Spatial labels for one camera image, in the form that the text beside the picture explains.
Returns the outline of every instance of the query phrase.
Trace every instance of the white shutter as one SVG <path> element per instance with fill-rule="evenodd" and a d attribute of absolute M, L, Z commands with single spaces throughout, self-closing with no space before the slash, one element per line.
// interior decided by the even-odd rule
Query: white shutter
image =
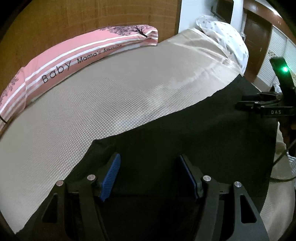
<path fill-rule="evenodd" d="M 259 70 L 258 77 L 262 79 L 268 86 L 271 86 L 275 80 L 275 73 L 269 62 L 271 57 L 283 57 L 287 44 L 287 37 L 277 28 L 272 28 L 271 38 L 267 49 L 263 64 Z"/>
<path fill-rule="evenodd" d="M 296 73 L 296 46 L 288 39 L 284 58 L 289 68 Z"/>

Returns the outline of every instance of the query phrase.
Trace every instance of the black cloth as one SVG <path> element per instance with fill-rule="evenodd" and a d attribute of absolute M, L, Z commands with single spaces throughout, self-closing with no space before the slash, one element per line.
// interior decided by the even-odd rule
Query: black cloth
<path fill-rule="evenodd" d="M 182 230 L 180 240 L 186 240 L 184 234 L 190 233 L 200 210 L 193 199 L 178 196 L 174 163 L 179 154 L 218 182 L 241 182 L 260 212 L 271 172 L 266 175 L 266 170 L 274 159 L 277 122 L 234 107 L 242 95 L 257 92 L 239 75 L 195 105 L 94 140 L 66 182 L 89 175 L 89 169 L 96 170 L 114 151 L 121 155 L 111 196 L 103 204 L 98 202 L 111 240 L 152 240 L 160 229 L 167 235 L 158 235 L 159 240 L 177 240 L 174 230 Z M 29 233 L 35 216 L 19 237 Z"/>

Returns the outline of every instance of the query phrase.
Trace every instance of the metal rivet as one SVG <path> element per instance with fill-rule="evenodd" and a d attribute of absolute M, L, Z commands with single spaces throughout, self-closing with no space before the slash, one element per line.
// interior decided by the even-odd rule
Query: metal rivet
<path fill-rule="evenodd" d="M 242 184 L 240 182 L 234 182 L 234 185 L 238 188 L 240 188 L 242 186 Z"/>
<path fill-rule="evenodd" d="M 58 186 L 58 187 L 60 187 L 61 185 L 63 185 L 64 184 L 64 181 L 63 180 L 58 180 L 57 182 L 56 182 L 56 185 Z"/>
<path fill-rule="evenodd" d="M 203 176 L 203 179 L 208 182 L 211 180 L 211 177 L 210 176 Z"/>
<path fill-rule="evenodd" d="M 90 175 L 87 176 L 87 179 L 90 180 L 90 181 L 94 180 L 95 178 L 96 178 L 96 176 L 93 175 L 93 174 L 90 174 Z"/>

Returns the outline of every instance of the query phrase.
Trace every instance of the mattress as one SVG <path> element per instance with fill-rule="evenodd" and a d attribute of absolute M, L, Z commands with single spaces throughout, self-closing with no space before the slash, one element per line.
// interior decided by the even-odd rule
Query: mattress
<path fill-rule="evenodd" d="M 0 140 L 4 218 L 15 233 L 22 229 L 92 140 L 191 106 L 227 86 L 239 73 L 237 63 L 216 42 L 192 30 L 156 47 L 109 56 L 75 73 L 26 108 Z M 280 210 L 286 215 L 285 225 L 278 224 L 285 230 L 295 197 L 289 189 L 292 183 L 282 185 L 285 197 L 273 189 L 266 200 L 277 210 L 282 207 L 279 202 L 286 203 Z M 269 214 L 266 205 L 263 214 Z M 265 224 L 267 230 L 273 229 Z"/>

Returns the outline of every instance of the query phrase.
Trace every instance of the wooden headboard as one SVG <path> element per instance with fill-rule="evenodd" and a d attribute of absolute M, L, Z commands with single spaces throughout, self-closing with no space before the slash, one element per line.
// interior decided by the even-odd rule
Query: wooden headboard
<path fill-rule="evenodd" d="M 17 71 L 50 47 L 98 28 L 149 24 L 159 42 L 178 33 L 181 0 L 32 0 L 0 42 L 0 94 Z"/>

